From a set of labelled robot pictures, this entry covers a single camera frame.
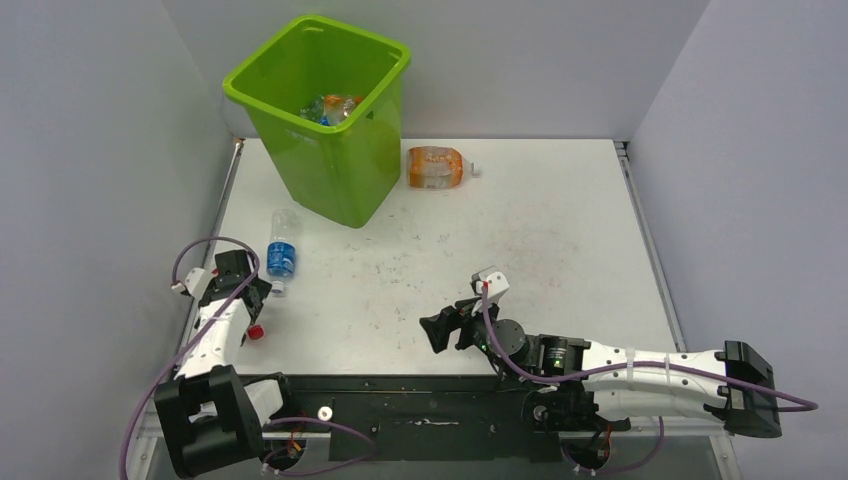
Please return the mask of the crushed orange label bottle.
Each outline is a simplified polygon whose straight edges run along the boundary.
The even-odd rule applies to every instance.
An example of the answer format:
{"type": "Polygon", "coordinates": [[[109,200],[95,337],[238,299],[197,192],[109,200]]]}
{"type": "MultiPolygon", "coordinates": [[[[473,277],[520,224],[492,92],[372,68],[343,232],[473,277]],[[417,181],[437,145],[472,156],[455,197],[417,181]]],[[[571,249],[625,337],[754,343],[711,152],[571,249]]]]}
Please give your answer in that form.
{"type": "Polygon", "coordinates": [[[362,96],[326,95],[324,97],[324,108],[329,126],[337,126],[343,123],[363,100],[362,96]]]}

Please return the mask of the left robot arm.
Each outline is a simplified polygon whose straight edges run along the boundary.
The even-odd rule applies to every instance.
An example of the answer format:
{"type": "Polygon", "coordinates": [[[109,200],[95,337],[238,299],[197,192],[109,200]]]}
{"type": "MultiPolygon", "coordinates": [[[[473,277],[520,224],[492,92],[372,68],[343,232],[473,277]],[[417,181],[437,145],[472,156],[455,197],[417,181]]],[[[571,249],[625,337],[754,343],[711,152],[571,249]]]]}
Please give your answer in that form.
{"type": "Polygon", "coordinates": [[[282,431],[298,416],[298,403],[284,393],[281,374],[248,381],[234,367],[271,291],[257,274],[255,253],[225,251],[214,262],[212,270],[194,268],[173,287],[198,302],[194,335],[174,377],[153,396],[181,479],[258,457],[265,450],[264,424],[282,431]]]}

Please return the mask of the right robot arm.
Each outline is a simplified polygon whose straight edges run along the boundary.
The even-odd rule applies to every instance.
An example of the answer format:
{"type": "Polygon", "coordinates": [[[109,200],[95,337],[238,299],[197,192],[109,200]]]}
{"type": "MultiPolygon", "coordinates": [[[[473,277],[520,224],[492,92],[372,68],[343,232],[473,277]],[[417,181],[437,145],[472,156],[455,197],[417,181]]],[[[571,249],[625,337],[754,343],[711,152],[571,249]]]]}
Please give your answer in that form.
{"type": "Polygon", "coordinates": [[[529,335],[499,307],[461,300],[419,324],[435,353],[475,348],[502,377],[567,393],[562,418],[579,428],[632,417],[717,422],[736,435],[782,434],[773,368],[752,346],[726,341],[719,350],[654,352],[582,338],[529,335]]]}

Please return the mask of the crushed clear purple-label bottle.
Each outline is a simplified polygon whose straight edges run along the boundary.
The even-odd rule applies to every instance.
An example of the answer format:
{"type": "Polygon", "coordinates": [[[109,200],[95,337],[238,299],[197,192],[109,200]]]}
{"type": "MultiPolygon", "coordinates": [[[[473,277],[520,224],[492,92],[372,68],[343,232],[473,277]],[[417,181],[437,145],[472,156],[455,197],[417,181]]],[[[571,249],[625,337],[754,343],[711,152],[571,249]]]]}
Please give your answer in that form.
{"type": "Polygon", "coordinates": [[[300,109],[299,115],[303,119],[321,125],[319,123],[321,117],[326,116],[324,108],[324,97],[317,96],[316,98],[311,100],[306,106],[300,109]]]}

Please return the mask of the blue label clear bottle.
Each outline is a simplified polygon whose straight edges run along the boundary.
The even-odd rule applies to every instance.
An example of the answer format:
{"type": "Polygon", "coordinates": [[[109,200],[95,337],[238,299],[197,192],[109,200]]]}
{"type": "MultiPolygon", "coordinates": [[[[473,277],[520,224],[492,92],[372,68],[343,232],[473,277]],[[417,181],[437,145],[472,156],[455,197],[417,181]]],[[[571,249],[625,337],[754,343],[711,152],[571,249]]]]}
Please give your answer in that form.
{"type": "Polygon", "coordinates": [[[273,213],[266,250],[266,273],[274,296],[284,295],[287,283],[295,274],[300,233],[300,220],[294,211],[280,209],[273,213]]]}

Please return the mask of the red label Nongfu bottle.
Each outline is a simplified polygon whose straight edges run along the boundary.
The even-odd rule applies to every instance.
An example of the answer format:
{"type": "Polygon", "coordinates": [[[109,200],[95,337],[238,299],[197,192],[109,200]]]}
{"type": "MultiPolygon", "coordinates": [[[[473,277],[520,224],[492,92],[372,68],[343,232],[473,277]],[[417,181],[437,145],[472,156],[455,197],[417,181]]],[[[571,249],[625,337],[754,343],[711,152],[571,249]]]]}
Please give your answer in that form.
{"type": "Polygon", "coordinates": [[[255,341],[262,339],[265,336],[265,330],[262,325],[254,324],[247,329],[246,334],[248,339],[255,341]]]}

